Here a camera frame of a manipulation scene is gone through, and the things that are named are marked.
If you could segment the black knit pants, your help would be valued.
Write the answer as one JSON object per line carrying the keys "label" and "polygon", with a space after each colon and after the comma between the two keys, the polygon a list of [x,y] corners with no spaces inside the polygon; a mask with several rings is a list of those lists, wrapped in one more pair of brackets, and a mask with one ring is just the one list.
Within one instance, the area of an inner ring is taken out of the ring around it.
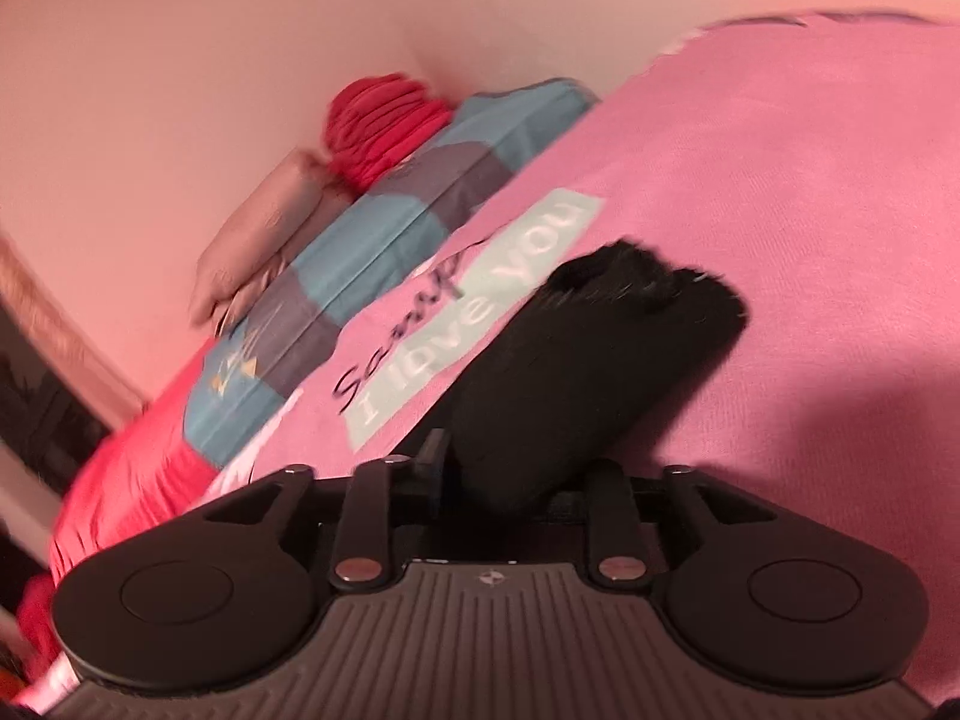
{"label": "black knit pants", "polygon": [[719,278],[612,242],[555,268],[405,442],[449,434],[446,522],[517,520],[702,383],[747,322]]}

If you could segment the red bed cover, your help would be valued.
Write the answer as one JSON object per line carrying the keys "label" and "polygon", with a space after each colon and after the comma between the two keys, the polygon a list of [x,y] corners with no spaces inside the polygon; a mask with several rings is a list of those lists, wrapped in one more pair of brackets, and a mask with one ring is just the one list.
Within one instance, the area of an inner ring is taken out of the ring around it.
{"label": "red bed cover", "polygon": [[183,514],[217,476],[184,437],[190,392],[202,375],[195,355],[127,426],[110,434],[65,494],[47,548],[49,568],[26,583],[16,610],[32,648],[26,687],[14,700],[42,712],[75,686],[75,674],[52,627],[55,585],[98,551]]}

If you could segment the folded pink blanket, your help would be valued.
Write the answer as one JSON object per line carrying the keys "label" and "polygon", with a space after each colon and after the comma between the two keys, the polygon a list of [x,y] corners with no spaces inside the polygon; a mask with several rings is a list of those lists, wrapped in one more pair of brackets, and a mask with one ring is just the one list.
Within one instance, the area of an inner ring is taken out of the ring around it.
{"label": "folded pink blanket", "polygon": [[236,208],[200,255],[192,327],[223,337],[356,195],[316,153],[293,149]]}

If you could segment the pink bed sheet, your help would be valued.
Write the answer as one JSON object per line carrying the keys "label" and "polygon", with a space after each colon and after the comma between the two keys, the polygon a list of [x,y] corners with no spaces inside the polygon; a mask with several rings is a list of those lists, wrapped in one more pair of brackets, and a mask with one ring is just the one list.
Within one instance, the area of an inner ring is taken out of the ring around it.
{"label": "pink bed sheet", "polygon": [[154,416],[53,528],[88,557],[281,468],[346,478],[439,434],[441,533],[501,541],[563,478],[686,465],[893,554],[908,667],[958,692],[958,31],[893,15],[705,29],[434,231],[433,142],[308,249],[202,371],[220,427]]}

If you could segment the blue grey patterned pillow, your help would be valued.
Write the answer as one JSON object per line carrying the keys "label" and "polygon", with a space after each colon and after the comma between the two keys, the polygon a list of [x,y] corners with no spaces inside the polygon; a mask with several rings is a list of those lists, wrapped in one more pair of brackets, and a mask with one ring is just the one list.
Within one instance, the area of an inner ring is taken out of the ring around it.
{"label": "blue grey patterned pillow", "polygon": [[217,341],[184,439],[221,468],[334,352],[348,320],[407,278],[596,104],[558,78],[475,94],[452,122],[321,232]]}

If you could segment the folded red clothes stack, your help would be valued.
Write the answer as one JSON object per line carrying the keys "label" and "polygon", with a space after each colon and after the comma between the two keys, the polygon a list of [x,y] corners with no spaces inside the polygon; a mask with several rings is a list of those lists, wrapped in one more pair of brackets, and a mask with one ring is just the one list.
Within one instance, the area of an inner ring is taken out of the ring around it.
{"label": "folded red clothes stack", "polygon": [[350,83],[327,109],[322,144],[331,171],[355,194],[373,185],[454,119],[454,107],[404,73]]}

